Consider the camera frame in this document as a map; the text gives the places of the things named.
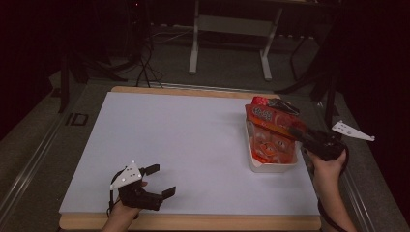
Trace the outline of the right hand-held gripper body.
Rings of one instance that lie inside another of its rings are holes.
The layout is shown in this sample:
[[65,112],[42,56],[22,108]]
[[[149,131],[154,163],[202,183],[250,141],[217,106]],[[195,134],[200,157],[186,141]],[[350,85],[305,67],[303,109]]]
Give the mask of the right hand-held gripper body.
[[347,145],[340,138],[342,135],[366,141],[375,140],[373,135],[338,121],[332,126],[331,132],[309,130],[303,135],[303,146],[322,160],[337,160],[343,151],[348,152]]

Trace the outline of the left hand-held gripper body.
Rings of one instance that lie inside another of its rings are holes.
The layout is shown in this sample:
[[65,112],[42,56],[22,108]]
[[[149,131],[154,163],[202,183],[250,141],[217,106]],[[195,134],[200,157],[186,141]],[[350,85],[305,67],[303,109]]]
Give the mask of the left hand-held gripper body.
[[117,172],[110,183],[109,209],[114,206],[113,191],[118,190],[118,197],[124,205],[158,211],[163,199],[160,194],[147,192],[142,186],[143,177],[140,169],[133,161],[123,170]]

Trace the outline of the orange snack packet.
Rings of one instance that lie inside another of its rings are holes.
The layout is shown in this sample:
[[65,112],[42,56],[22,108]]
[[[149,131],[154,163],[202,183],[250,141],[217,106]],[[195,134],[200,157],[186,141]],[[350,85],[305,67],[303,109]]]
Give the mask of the orange snack packet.
[[295,163],[296,137],[288,130],[306,132],[306,124],[297,116],[265,105],[246,104],[245,110],[252,157],[261,163]]

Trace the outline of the red and black seasoning packet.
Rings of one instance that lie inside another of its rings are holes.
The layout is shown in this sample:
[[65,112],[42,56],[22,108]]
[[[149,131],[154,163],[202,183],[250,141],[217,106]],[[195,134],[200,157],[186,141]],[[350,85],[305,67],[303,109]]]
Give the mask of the red and black seasoning packet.
[[295,116],[298,116],[300,114],[300,110],[297,107],[291,105],[289,102],[283,101],[282,99],[278,98],[268,99],[265,97],[256,96],[252,98],[251,103],[269,106]]

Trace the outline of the white cardboard box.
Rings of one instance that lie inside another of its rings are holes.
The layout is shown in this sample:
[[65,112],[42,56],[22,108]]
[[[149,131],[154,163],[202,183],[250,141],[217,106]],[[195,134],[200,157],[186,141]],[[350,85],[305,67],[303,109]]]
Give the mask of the white cardboard box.
[[301,143],[246,121],[249,165],[255,173],[283,173],[298,163]]

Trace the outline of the person's left hand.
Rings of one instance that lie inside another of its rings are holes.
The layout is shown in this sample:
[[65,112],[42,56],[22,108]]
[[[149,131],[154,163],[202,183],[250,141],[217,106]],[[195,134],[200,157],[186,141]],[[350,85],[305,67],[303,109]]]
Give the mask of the person's left hand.
[[139,217],[140,212],[141,209],[126,206],[120,199],[117,199],[109,217],[116,219],[118,222],[131,223]]

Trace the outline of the person's right hand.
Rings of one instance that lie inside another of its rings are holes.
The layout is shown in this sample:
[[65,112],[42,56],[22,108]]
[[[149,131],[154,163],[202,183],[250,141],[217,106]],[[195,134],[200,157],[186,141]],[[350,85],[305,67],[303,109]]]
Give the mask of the person's right hand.
[[308,156],[314,167],[314,179],[316,181],[325,182],[337,182],[338,178],[343,170],[343,166],[346,161],[346,151],[343,150],[339,157],[334,160],[322,160],[313,152],[308,151]]

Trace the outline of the black tripod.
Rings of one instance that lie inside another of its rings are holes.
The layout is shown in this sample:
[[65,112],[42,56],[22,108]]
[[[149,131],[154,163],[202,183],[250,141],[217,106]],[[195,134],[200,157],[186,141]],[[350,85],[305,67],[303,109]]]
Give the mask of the black tripod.
[[290,94],[309,84],[313,84],[313,88],[309,94],[310,99],[314,102],[321,102],[323,98],[326,98],[324,121],[328,128],[333,124],[335,94],[337,79],[339,77],[337,59],[332,52],[332,33],[332,24],[319,23],[312,26],[311,35],[319,45],[316,55],[307,70],[298,77],[295,72],[293,58],[305,42],[306,38],[303,38],[291,53],[289,60],[291,72],[296,78],[296,83],[284,89],[277,90],[278,94]]

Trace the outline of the black stand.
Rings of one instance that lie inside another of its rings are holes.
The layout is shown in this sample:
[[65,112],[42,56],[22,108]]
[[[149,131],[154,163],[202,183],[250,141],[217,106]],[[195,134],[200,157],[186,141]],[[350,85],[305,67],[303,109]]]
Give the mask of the black stand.
[[102,75],[108,77],[114,81],[124,82],[125,78],[122,78],[108,68],[104,68],[97,61],[93,60],[89,56],[78,52],[76,50],[65,51],[61,55],[61,74],[60,74],[60,108],[59,113],[63,113],[70,102],[70,74],[79,83],[86,83],[89,79],[87,72],[85,71],[84,64],[88,65],[94,70],[97,70]]

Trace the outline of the white metal stand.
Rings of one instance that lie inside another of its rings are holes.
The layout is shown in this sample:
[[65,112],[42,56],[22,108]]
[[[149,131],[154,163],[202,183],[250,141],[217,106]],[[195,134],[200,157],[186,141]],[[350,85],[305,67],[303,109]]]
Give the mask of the white metal stand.
[[273,79],[268,61],[268,54],[276,35],[283,8],[278,8],[272,21],[214,16],[199,12],[200,0],[194,1],[193,40],[190,53],[189,74],[196,74],[198,60],[198,35],[200,31],[218,32],[248,36],[259,36],[267,39],[266,45],[259,51],[261,67],[266,81]]

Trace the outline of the metal floor rail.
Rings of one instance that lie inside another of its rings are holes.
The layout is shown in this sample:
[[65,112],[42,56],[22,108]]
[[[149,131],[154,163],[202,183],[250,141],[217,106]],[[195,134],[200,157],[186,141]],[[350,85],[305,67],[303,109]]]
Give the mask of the metal floor rail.
[[39,146],[36,148],[34,154],[16,176],[11,188],[7,191],[5,197],[0,201],[0,225],[5,224],[13,213],[19,198],[29,186],[32,178],[40,166],[40,163],[44,160],[45,155],[57,134],[57,131],[69,118],[69,112],[58,113],[56,115],[55,119],[46,131],[46,134],[42,138]]
[[[336,129],[340,136],[348,136],[354,134],[355,128],[347,124],[339,117],[337,109],[331,107],[331,119],[328,125],[329,129]],[[369,217],[366,204],[363,201],[362,195],[359,193],[358,185],[355,183],[352,176],[352,161],[348,161],[348,166],[344,169],[341,175],[341,185],[343,193],[348,197],[350,208],[354,212],[356,221],[359,223],[359,228],[362,232],[375,232],[374,225]]]

